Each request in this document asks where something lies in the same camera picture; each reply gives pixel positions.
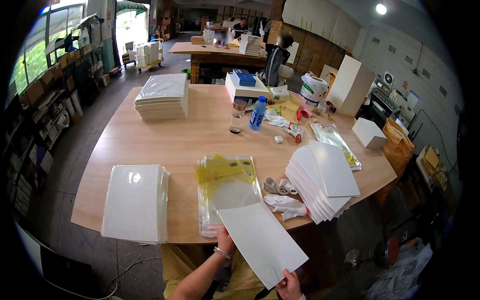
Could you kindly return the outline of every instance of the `water bottle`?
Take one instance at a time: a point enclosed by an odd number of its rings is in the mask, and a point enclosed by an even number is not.
[[[253,107],[252,116],[250,117],[250,128],[258,130],[262,125],[262,121],[265,115],[265,109],[267,107],[267,99],[264,96],[258,97],[258,101],[255,102]]]

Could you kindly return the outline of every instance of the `glass bottle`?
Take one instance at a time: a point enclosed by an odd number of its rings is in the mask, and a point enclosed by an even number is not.
[[[233,100],[232,119],[230,120],[230,132],[239,133],[241,130],[242,118],[245,115],[247,102],[242,99]]]

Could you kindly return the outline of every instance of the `black shirt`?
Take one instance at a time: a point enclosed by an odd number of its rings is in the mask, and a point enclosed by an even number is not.
[[[282,54],[283,54],[283,64],[286,64],[288,58],[290,57],[290,52],[288,52],[288,51],[285,50],[285,49],[280,48],[279,45],[274,45],[274,44],[265,44],[265,51],[267,52],[267,61],[270,59],[270,55],[272,55],[273,51],[274,51],[276,48],[279,48],[280,50],[282,50]]]
[[[248,31],[248,25],[242,27],[240,23],[233,25],[232,29],[234,30],[233,34],[235,35],[235,38],[238,38],[242,34],[245,33],[245,31]]]

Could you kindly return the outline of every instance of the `ceiling light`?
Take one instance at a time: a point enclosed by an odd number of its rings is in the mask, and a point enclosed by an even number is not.
[[[377,12],[379,14],[386,14],[387,8],[383,4],[377,4]]]

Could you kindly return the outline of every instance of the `beige pants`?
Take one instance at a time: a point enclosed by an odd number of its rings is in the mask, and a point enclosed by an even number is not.
[[[167,284],[163,297],[168,299],[177,285],[199,267],[207,258],[199,245],[172,245],[160,246],[163,263],[163,280]],[[213,299],[253,300],[265,288],[257,275],[248,266],[238,250],[232,255],[232,276],[223,292],[215,292]],[[277,300],[276,291],[272,290],[264,299]]]

